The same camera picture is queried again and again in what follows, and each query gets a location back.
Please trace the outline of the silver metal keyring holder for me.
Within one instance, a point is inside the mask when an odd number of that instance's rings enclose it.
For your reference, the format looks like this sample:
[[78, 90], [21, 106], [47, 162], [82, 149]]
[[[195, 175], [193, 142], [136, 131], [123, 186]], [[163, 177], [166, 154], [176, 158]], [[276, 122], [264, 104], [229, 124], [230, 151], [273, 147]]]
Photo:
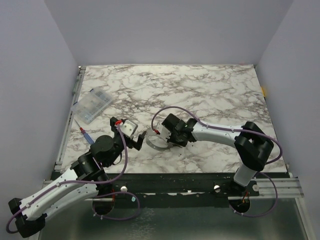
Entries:
[[149, 147], [159, 152], [174, 147], [173, 143], [162, 140], [151, 128], [146, 131], [145, 142]]

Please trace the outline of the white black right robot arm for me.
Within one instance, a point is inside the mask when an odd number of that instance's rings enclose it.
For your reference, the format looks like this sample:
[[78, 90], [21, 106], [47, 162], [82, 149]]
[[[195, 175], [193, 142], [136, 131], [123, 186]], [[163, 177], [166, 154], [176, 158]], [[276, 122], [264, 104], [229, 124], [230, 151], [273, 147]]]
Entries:
[[208, 124], [199, 123], [195, 118], [187, 122], [174, 114], [169, 114], [161, 125], [169, 131], [168, 143], [185, 147], [188, 143], [213, 142], [235, 148], [242, 164], [234, 174], [229, 189], [240, 196], [248, 189], [248, 184], [256, 173], [262, 171], [274, 148], [273, 142], [253, 122], [240, 126], [240, 132], [228, 131], [224, 126], [210, 128]]

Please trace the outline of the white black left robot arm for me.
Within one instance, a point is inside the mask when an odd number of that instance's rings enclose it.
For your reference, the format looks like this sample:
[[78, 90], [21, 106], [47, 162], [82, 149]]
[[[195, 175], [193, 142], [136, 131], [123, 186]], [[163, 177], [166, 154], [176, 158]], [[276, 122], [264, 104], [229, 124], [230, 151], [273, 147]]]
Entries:
[[113, 136], [101, 135], [56, 180], [26, 198], [9, 201], [12, 217], [6, 224], [9, 234], [28, 238], [40, 232], [54, 213], [77, 201], [113, 195], [112, 184], [125, 173], [129, 149], [140, 150], [146, 132], [133, 135], [137, 124], [129, 119], [110, 119]]

